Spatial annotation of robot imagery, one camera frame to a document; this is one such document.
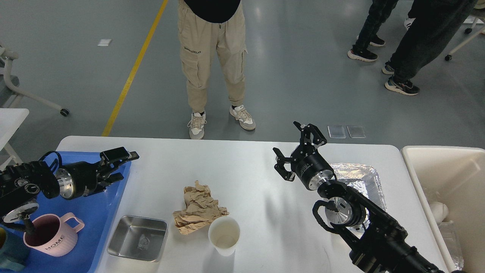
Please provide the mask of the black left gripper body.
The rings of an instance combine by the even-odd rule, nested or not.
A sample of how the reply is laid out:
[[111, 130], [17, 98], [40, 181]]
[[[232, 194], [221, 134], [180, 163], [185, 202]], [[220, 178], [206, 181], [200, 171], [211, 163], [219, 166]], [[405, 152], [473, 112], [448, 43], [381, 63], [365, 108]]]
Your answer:
[[55, 171], [59, 194], [66, 200], [90, 196], [106, 190], [107, 165], [76, 162], [61, 166]]

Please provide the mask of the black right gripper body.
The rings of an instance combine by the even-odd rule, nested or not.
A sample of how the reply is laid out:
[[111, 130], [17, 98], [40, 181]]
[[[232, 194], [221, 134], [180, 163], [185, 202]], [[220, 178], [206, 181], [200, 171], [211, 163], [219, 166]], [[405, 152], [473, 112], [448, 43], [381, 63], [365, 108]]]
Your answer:
[[318, 152], [298, 154], [292, 161], [292, 171], [310, 191], [317, 190], [335, 176], [334, 170]]

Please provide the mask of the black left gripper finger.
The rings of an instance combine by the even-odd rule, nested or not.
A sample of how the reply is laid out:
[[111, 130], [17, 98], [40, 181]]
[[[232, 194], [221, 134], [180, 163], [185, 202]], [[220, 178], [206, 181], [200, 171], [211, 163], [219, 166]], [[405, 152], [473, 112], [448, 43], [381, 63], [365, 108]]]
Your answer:
[[137, 152], [128, 152], [125, 147], [102, 151], [99, 155], [99, 166], [102, 169], [118, 169], [120, 165], [140, 158]]
[[123, 178], [124, 176], [121, 173], [99, 176], [99, 178], [97, 179], [97, 188], [104, 190], [111, 184], [122, 181]]

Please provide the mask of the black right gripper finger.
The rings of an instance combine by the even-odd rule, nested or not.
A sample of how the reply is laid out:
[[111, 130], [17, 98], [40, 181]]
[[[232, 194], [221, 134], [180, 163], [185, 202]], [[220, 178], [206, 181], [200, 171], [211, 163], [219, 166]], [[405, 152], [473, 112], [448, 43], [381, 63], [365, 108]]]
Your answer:
[[277, 163], [274, 165], [274, 169], [280, 174], [280, 176], [285, 181], [290, 181], [290, 182], [294, 181], [296, 173], [293, 171], [288, 171], [285, 168], [285, 164], [293, 162], [292, 157], [284, 157], [282, 152], [277, 147], [274, 147], [272, 150], [277, 156], [276, 157]]
[[320, 129], [311, 123], [304, 125], [294, 121], [293, 124], [301, 132], [299, 145], [293, 151], [293, 155], [320, 154], [318, 148], [327, 143], [327, 139]]

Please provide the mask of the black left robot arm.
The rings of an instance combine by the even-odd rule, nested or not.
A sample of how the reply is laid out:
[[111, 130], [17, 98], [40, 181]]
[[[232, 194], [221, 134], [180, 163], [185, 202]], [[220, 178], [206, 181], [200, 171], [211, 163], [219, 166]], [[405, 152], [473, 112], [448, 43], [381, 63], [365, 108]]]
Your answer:
[[47, 152], [38, 161], [9, 165], [1, 172], [1, 225], [33, 235], [37, 228], [30, 216], [39, 207], [39, 193], [47, 199], [61, 196], [66, 200], [101, 193], [123, 180], [117, 172], [121, 165], [139, 158], [137, 152], [128, 152], [124, 147], [102, 151], [100, 161], [95, 163], [64, 164], [61, 154], [55, 154], [51, 164], [45, 162], [50, 155]]

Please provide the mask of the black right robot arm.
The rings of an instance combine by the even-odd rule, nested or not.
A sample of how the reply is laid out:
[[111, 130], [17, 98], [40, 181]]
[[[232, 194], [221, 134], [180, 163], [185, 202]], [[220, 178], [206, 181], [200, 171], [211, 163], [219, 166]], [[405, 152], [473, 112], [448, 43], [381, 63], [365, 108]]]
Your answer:
[[398, 221], [355, 188], [338, 181], [334, 170], [319, 154], [327, 143], [313, 124], [293, 124], [301, 133], [299, 145], [289, 157], [274, 147], [274, 169], [286, 181], [298, 177], [307, 190], [321, 199], [312, 213], [324, 230], [339, 235], [350, 247], [352, 263], [365, 273], [439, 273], [416, 247]]

